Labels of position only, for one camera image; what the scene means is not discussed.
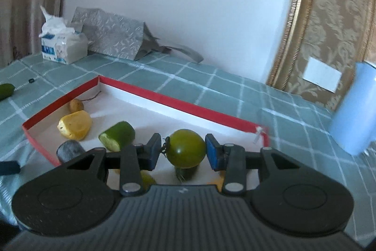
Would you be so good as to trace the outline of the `yellow-green tomato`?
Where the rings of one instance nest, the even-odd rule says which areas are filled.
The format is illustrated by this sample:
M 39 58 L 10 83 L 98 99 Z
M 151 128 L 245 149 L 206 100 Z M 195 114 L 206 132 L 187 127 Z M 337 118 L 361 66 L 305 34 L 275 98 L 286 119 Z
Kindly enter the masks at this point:
M 151 185 L 155 185 L 157 183 L 148 171 L 141 170 L 140 173 L 142 179 L 142 186 L 145 191 L 147 191 Z

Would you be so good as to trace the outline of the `cut green cucumber piece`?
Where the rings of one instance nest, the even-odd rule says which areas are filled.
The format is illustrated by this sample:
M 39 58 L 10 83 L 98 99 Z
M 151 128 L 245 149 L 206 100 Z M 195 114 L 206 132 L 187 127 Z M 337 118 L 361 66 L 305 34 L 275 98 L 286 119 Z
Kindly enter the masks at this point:
M 132 144 L 135 139 L 135 130 L 126 121 L 120 121 L 103 131 L 98 139 L 111 152 L 119 152 L 123 147 Z

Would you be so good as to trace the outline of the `green tomato with calyx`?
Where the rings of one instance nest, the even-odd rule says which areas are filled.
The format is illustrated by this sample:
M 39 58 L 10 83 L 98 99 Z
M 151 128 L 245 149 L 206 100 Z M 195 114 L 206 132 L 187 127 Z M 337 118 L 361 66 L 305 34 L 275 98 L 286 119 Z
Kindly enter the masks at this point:
M 176 168 L 193 168 L 204 160 L 207 150 L 199 134 L 179 129 L 165 139 L 164 154 Z

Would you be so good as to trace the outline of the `small yellow fruit chunk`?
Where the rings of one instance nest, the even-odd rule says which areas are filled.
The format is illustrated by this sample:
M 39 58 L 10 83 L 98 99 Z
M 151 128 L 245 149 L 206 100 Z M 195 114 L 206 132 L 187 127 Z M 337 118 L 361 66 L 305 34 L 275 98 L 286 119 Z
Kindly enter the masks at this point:
M 225 174 L 226 174 L 225 171 L 219 171 L 218 176 L 215 178 L 215 180 L 208 182 L 207 185 L 214 185 L 216 186 L 219 192 L 222 192 L 222 186 L 224 183 Z

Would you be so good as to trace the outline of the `dark green cucumber end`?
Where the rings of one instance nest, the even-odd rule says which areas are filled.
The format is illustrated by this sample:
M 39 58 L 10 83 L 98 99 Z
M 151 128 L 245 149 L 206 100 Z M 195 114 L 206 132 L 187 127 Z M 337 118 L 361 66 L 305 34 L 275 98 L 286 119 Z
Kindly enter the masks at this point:
M 193 166 L 191 168 L 175 167 L 175 176 L 180 182 L 187 182 L 194 177 L 197 171 L 198 166 Z

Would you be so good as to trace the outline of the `red shallow cardboard box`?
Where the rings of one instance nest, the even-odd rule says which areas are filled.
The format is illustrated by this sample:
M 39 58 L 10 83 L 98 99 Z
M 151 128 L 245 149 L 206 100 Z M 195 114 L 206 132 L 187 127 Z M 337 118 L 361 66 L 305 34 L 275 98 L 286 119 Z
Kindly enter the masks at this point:
M 267 130 L 258 124 L 97 76 L 55 100 L 22 125 L 31 145 L 55 166 L 60 164 L 56 150 L 66 140 L 57 125 L 68 114 L 68 103 L 75 98 L 84 102 L 84 109 L 92 119 L 92 126 L 81 141 L 85 150 L 101 146 L 99 134 L 120 121 L 132 125 L 136 143 L 146 143 L 154 133 L 165 138 L 186 128 L 201 137 L 211 133 L 219 143 L 234 143 L 249 152 L 259 152 L 269 145 Z

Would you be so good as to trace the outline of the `dark grey block piece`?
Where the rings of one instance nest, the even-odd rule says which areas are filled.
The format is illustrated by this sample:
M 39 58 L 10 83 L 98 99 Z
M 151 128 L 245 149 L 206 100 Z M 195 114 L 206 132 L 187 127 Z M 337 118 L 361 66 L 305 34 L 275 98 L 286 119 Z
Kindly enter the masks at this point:
M 76 140 L 65 141 L 56 151 L 58 161 L 61 164 L 67 163 L 82 154 L 85 154 L 85 149 Z

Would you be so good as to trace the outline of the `large yellow fruit chunk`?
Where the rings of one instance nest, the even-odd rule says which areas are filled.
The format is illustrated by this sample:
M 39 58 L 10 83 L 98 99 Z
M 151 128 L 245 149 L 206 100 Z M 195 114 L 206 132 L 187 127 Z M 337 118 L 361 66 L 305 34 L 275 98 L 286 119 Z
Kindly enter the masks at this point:
M 57 125 L 60 134 L 69 140 L 80 141 L 88 134 L 92 119 L 88 112 L 80 110 L 62 117 Z

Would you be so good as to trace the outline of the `green checked tablecloth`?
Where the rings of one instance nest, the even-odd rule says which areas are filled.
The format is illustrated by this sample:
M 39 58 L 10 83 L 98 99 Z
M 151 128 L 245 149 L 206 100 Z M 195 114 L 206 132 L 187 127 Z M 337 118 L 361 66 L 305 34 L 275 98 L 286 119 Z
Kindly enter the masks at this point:
M 350 156 L 329 135 L 328 109 L 262 83 L 161 53 L 139 61 L 91 53 L 64 65 L 34 54 L 1 70 L 1 82 L 15 86 L 1 102 L 1 159 L 22 172 L 1 178 L 1 221 L 14 224 L 10 202 L 23 183 L 50 170 L 33 149 L 22 124 L 97 75 L 113 78 L 268 128 L 271 146 L 337 180 L 351 191 L 355 207 L 347 233 L 368 245 L 375 238 L 375 152 Z

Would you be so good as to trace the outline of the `green cucumber piece on cloth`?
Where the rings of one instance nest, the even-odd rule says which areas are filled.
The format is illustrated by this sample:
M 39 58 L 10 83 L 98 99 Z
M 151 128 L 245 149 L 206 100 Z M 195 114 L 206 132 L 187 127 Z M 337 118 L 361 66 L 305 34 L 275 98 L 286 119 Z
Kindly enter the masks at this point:
M 13 95 L 15 86 L 13 84 L 1 84 L 0 85 L 0 101 Z

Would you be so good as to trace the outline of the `orange round fruit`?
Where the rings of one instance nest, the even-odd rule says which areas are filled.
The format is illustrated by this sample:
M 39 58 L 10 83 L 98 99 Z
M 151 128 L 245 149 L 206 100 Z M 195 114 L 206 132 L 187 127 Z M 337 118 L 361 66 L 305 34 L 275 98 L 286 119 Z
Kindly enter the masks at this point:
M 82 111 L 84 110 L 84 102 L 89 102 L 93 99 L 95 99 L 101 92 L 99 91 L 96 95 L 94 95 L 93 97 L 91 98 L 87 98 L 87 99 L 83 99 L 83 100 L 80 100 L 80 99 L 72 99 L 69 104 L 68 104 L 68 108 L 69 108 L 69 111 L 71 113 L 75 113 L 75 112 L 79 112 L 79 111 Z

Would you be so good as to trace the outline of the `light blue electric kettle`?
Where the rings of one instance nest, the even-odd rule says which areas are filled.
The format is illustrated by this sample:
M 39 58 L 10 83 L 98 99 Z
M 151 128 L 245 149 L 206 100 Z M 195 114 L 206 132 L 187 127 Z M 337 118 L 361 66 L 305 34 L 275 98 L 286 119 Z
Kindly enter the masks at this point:
M 351 156 L 363 153 L 375 141 L 375 64 L 356 63 L 351 88 L 333 115 L 329 134 Z

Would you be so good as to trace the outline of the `grey patterned paper bag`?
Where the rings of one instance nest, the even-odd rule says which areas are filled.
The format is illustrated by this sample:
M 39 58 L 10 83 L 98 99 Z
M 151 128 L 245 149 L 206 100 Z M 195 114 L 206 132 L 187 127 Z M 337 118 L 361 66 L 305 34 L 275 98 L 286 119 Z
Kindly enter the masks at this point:
M 77 7 L 71 21 L 82 27 L 91 52 L 137 61 L 152 51 L 177 51 L 194 62 L 203 61 L 203 56 L 195 50 L 155 37 L 146 23 L 137 19 L 100 8 Z

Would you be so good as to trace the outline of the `tissue pack with cat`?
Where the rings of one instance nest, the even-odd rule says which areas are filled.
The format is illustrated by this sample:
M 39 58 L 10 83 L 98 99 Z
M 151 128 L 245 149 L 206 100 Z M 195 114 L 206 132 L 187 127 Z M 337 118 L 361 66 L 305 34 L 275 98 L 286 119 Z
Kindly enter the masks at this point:
M 45 22 L 41 28 L 41 54 L 44 60 L 72 64 L 88 53 L 89 40 L 82 32 L 83 23 L 67 24 L 63 17 L 50 15 L 40 7 Z

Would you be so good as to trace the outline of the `gold padded headboard panel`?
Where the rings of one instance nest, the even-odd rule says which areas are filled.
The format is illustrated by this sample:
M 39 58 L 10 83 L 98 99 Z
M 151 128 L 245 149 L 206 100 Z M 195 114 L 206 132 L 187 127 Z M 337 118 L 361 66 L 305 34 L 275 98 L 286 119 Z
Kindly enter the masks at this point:
M 310 58 L 342 75 L 329 91 L 303 78 Z M 335 110 L 359 61 L 375 61 L 375 0 L 291 0 L 267 85 Z

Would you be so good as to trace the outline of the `white wall switch panel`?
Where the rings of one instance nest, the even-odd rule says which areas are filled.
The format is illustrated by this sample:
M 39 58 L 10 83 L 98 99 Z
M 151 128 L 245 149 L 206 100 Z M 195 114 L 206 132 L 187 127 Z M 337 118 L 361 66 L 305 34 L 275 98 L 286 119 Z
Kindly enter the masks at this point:
M 331 93 L 335 93 L 342 73 L 328 64 L 310 57 L 303 72 L 303 79 Z

